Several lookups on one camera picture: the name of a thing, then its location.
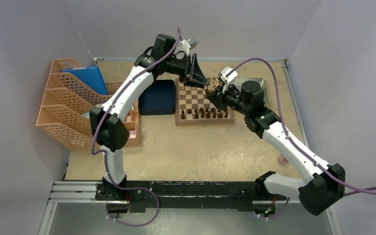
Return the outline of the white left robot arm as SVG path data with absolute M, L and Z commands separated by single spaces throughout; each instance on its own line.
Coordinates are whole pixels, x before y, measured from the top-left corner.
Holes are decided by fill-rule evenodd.
M 123 183 L 126 178 L 123 148 L 130 136 L 124 121 L 140 95 L 163 73 L 177 75 L 185 86 L 205 88 L 209 85 L 198 65 L 197 55 L 190 54 L 196 45 L 195 39 L 184 40 L 180 35 L 177 38 L 157 35 L 154 45 L 135 59 L 134 66 L 118 90 L 101 107 L 93 106 L 90 110 L 91 152 L 103 155 L 103 184 L 114 200 L 121 200 L 126 191 L 131 190 Z

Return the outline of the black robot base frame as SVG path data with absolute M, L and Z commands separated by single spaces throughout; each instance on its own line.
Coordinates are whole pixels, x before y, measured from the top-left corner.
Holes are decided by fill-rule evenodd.
M 127 181 L 117 188 L 106 180 L 97 182 L 95 199 L 122 201 L 130 212 L 146 209 L 236 209 L 239 212 L 264 213 L 275 209 L 285 196 L 271 195 L 255 181 Z

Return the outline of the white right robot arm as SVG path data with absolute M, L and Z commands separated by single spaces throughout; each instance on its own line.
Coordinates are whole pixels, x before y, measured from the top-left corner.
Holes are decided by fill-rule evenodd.
M 259 198 L 283 195 L 299 200 L 310 214 L 319 215 L 344 196 L 344 186 L 334 180 L 345 180 L 344 168 L 321 159 L 283 128 L 280 117 L 266 107 L 264 91 L 257 81 L 244 82 L 240 90 L 235 85 L 226 91 L 217 86 L 207 99 L 217 109 L 232 108 L 244 115 L 248 129 L 275 147 L 300 174 L 300 179 L 273 172 L 257 178 L 255 192 Z

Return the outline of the dark back rank piece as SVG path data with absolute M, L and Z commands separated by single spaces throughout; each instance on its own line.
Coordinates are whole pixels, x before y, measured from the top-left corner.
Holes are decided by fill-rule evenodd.
M 201 118 L 204 118 L 205 117 L 205 111 L 204 111 L 204 109 L 203 108 L 200 108 L 200 117 Z

